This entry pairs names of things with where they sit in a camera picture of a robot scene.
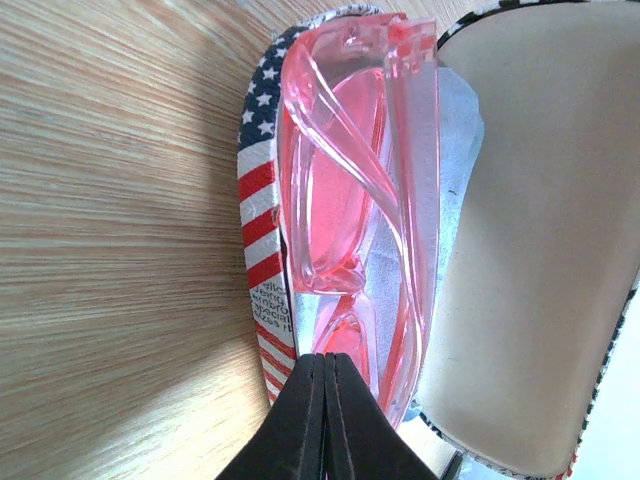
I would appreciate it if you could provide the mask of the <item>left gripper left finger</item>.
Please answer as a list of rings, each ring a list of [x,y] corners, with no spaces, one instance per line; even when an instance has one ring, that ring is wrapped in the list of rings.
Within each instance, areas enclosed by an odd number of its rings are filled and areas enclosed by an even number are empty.
[[[218,475],[229,480],[319,480],[324,471],[325,357],[300,357],[264,422]]]

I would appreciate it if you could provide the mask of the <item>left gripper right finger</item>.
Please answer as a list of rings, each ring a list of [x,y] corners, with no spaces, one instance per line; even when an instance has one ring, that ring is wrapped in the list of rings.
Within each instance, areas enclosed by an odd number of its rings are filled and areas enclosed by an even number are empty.
[[[324,469],[328,479],[434,479],[391,426],[351,358],[324,357]]]

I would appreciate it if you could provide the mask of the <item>flag print glasses case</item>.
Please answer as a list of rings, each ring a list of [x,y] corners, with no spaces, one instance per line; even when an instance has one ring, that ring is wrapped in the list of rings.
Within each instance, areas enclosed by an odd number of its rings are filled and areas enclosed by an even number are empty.
[[[245,97],[241,225],[271,407],[304,356],[285,273],[282,66],[303,31],[378,13],[348,5],[283,31]],[[436,36],[484,137],[401,423],[417,415],[508,478],[567,479],[639,283],[639,5],[499,1]]]

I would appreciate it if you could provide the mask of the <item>red transparent sunglasses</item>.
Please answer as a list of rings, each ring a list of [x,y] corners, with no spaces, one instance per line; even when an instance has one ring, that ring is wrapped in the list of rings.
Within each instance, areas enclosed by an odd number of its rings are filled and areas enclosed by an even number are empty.
[[[349,15],[281,70],[277,153],[297,350],[345,353],[392,425],[429,342],[439,247],[436,23]]]

